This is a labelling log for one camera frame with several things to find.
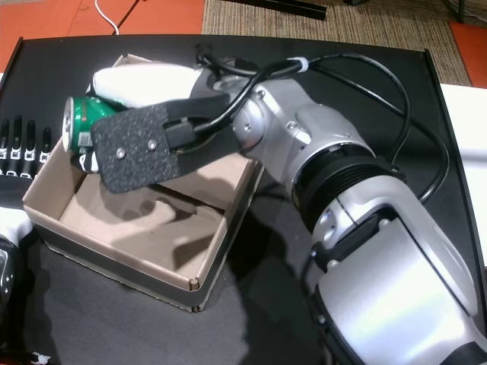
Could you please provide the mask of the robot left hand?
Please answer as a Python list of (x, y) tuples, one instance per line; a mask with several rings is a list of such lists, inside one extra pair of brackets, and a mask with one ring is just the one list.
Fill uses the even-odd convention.
[(51, 128), (42, 130), (37, 146), (34, 120), (23, 126), (20, 115), (1, 123), (1, 239), (18, 245), (33, 229), (21, 198), (47, 162), (53, 148)]

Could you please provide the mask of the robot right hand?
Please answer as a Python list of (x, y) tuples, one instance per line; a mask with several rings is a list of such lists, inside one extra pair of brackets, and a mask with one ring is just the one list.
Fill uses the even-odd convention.
[(62, 122), (62, 145), (71, 164), (97, 173), (91, 127), (123, 110), (189, 98), (201, 71), (164, 62), (122, 64), (96, 71), (83, 97), (68, 97)]

